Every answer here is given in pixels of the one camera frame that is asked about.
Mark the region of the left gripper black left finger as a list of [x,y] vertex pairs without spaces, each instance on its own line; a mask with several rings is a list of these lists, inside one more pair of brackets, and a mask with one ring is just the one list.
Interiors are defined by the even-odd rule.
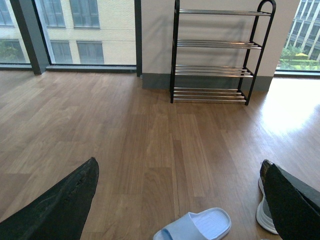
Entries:
[[91,157],[0,224],[2,240],[79,240],[99,179]]

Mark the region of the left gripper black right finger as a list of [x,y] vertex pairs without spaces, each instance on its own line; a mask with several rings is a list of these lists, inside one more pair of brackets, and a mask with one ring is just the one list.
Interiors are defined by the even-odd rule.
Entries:
[[320,192],[268,159],[260,171],[278,235],[283,240],[318,240]]

